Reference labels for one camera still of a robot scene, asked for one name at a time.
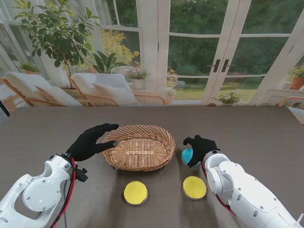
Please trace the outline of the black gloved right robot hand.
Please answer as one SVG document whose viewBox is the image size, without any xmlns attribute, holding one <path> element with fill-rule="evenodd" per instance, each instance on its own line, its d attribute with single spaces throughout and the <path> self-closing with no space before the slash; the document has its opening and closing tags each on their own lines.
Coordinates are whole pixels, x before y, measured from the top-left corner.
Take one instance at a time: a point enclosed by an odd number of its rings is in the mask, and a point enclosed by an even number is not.
<svg viewBox="0 0 304 228">
<path fill-rule="evenodd" d="M 198 162 L 202 162 L 208 152 L 220 151 L 215 141 L 201 138 L 195 135 L 194 138 L 187 137 L 183 141 L 183 145 L 191 145 L 193 154 L 191 160 L 187 163 L 189 167 L 195 166 Z"/>
</svg>

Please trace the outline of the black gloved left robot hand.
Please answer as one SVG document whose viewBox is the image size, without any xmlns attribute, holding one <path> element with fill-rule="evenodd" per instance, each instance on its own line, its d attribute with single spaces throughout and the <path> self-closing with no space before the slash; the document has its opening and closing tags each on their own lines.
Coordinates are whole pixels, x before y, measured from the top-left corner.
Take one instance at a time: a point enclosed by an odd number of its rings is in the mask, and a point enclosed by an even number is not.
<svg viewBox="0 0 304 228">
<path fill-rule="evenodd" d="M 68 148 L 66 156 L 76 162 L 85 161 L 97 153 L 114 148 L 118 145 L 117 141 L 97 143 L 97 140 L 106 132 L 116 130 L 118 124 L 104 123 L 85 130 L 79 135 L 77 140 Z"/>
</svg>

